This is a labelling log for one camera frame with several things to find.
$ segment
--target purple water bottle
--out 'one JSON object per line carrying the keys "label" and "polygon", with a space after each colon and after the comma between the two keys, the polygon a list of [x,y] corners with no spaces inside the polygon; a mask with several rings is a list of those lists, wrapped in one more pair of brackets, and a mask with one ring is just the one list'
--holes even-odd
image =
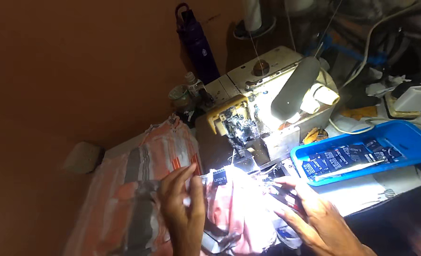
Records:
{"label": "purple water bottle", "polygon": [[[186,7],[186,11],[181,13],[182,19],[179,19],[178,11],[181,7]],[[208,84],[220,77],[217,64],[213,59],[209,43],[204,35],[201,24],[195,19],[193,11],[188,4],[181,3],[176,7],[177,33],[179,38],[187,49],[193,66],[196,68],[198,77],[204,84]]]}

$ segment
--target orange wall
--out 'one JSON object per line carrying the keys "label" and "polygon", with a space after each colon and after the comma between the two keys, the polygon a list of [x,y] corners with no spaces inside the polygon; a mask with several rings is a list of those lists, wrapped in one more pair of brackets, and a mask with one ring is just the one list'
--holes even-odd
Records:
{"label": "orange wall", "polygon": [[0,256],[60,255],[92,176],[60,170],[73,144],[0,118]]}
{"label": "orange wall", "polygon": [[[178,0],[0,0],[0,116],[107,148],[162,122],[184,83]],[[220,73],[239,1],[190,0]]]}
{"label": "orange wall", "polygon": [[[171,113],[178,3],[0,0],[0,255],[60,255],[91,178],[59,168],[74,143],[110,148]],[[224,74],[240,2],[188,3]]]}

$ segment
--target striped fabric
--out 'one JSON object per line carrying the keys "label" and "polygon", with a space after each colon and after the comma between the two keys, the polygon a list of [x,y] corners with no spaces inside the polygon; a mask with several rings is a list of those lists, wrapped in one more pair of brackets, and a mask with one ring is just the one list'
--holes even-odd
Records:
{"label": "striped fabric", "polygon": [[145,131],[140,145],[95,171],[64,249],[65,256],[171,256],[169,234],[159,214],[158,182],[181,166],[197,163],[198,143],[175,115]]}

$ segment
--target blue plastic tray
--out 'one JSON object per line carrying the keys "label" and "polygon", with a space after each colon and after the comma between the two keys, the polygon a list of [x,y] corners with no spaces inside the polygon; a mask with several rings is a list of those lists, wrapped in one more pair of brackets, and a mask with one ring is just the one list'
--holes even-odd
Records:
{"label": "blue plastic tray", "polygon": [[[339,148],[349,144],[363,144],[369,138],[376,138],[384,147],[394,147],[405,158],[394,163],[366,167],[341,176],[331,177],[320,181],[310,180],[302,168],[302,162],[308,161],[311,154],[325,152],[331,148]],[[371,131],[361,134],[343,134],[328,138],[320,142],[302,145],[291,150],[293,160],[301,178],[312,186],[321,186],[345,179],[356,178],[367,174],[395,169],[421,163],[421,130],[407,121],[394,120],[376,125]]]}

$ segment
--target hand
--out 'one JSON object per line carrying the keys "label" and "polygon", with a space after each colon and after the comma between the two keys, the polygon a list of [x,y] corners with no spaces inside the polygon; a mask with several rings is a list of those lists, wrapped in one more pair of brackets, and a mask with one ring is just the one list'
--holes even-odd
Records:
{"label": "hand", "polygon": [[318,256],[376,256],[350,230],[335,206],[321,198],[302,180],[293,177],[276,178],[275,182],[293,187],[302,199],[308,215],[307,224],[289,207],[277,215],[284,219]]}
{"label": "hand", "polygon": [[161,181],[159,198],[161,213],[168,227],[174,256],[198,256],[204,231],[204,193],[201,178],[190,180],[191,205],[184,206],[185,181],[196,169],[196,164],[171,172]]}

